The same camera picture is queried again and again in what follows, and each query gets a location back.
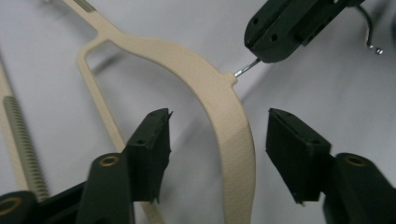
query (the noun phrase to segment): gray background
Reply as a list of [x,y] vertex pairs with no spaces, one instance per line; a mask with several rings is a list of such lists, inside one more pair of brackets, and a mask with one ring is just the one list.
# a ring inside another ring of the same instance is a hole
[[[243,36],[264,1],[90,3],[123,32],[176,42],[227,72],[254,59]],[[281,63],[261,63],[239,78],[235,90],[247,111],[257,155],[252,223],[325,223],[321,203],[294,203],[265,153],[270,107],[308,123],[332,143],[333,155],[362,155],[396,184],[396,47],[391,35],[396,2],[367,0],[363,5],[375,15],[374,43],[384,55],[364,47],[365,22],[349,8],[307,48]],[[0,2],[1,53],[51,195],[84,181],[91,161],[114,151],[76,66],[78,50],[94,36],[62,1]],[[163,107],[175,112],[160,204],[166,223],[223,223],[216,139],[190,90],[161,67],[109,44],[93,52],[89,62],[125,139],[148,112]],[[2,137],[0,194],[17,190]],[[147,223],[138,205],[135,210],[138,223]]]

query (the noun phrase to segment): gray surface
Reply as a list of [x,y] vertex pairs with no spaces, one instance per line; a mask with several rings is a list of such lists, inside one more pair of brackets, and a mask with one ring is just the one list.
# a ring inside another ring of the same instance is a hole
[[[381,1],[367,0],[371,11]],[[220,71],[254,59],[243,46],[250,17],[263,1],[90,1],[122,31],[168,39],[206,57]],[[257,65],[236,90],[257,148],[252,223],[324,223],[321,203],[294,204],[264,151],[267,111],[288,110],[332,143],[332,154],[372,160],[396,184],[396,59],[390,3],[378,18],[377,57],[364,47],[364,22],[348,9],[307,48],[282,63]],[[75,58],[94,31],[61,1],[0,2],[0,48],[53,195],[83,181],[90,162],[114,151],[77,70]],[[105,63],[114,57],[111,63]],[[89,61],[128,138],[145,115],[169,107],[172,155],[162,187],[166,223],[222,223],[221,175],[215,136],[204,110],[175,77],[111,45]],[[0,136],[0,194],[16,189]],[[138,223],[147,223],[136,206]]]

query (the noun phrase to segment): metal pin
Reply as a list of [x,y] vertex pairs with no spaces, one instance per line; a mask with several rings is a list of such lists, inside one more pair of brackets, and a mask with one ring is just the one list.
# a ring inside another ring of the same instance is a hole
[[364,19],[367,21],[367,36],[366,36],[366,46],[368,49],[373,49],[375,50],[375,54],[381,55],[384,53],[384,50],[382,50],[379,47],[376,47],[372,44],[373,41],[373,31],[374,31],[374,24],[373,20],[371,19],[369,13],[361,6],[357,6],[358,11],[363,15]]
[[239,77],[242,74],[244,74],[247,70],[249,70],[250,68],[252,68],[254,65],[256,65],[257,63],[260,62],[260,59],[256,59],[253,62],[249,63],[248,65],[246,65],[244,68],[242,68],[241,70],[237,71],[234,75],[235,77]]

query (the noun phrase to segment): metal hook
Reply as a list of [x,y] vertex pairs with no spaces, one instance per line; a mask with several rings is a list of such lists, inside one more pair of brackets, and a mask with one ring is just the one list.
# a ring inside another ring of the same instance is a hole
[[361,15],[364,16],[364,19],[367,21],[367,36],[366,36],[366,46],[368,49],[374,49],[375,54],[381,55],[384,53],[384,50],[382,50],[379,47],[376,47],[372,44],[373,41],[373,31],[374,31],[374,24],[373,20],[371,19],[369,13],[361,6],[356,7],[358,11],[361,13]]
[[240,69],[239,71],[235,72],[234,75],[235,77],[239,77],[242,74],[244,74],[247,70],[249,70],[250,68],[252,68],[254,65],[256,65],[257,63],[259,63],[261,60],[260,59],[256,59],[253,62],[249,63],[248,65],[246,65],[245,67],[243,67],[242,69]]

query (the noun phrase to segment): beige plastic frame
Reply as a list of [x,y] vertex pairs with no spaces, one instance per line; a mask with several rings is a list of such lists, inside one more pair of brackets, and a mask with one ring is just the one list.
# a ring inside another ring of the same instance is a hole
[[[78,69],[116,150],[123,150],[125,142],[86,62],[87,55],[106,42],[164,67],[193,91],[209,116],[219,144],[225,223],[250,223],[256,177],[255,151],[247,116],[233,91],[237,82],[234,74],[221,74],[204,58],[180,45],[127,35],[84,0],[64,2],[97,31],[97,37],[80,50]],[[150,223],[163,223],[153,204],[142,203],[142,206]]]

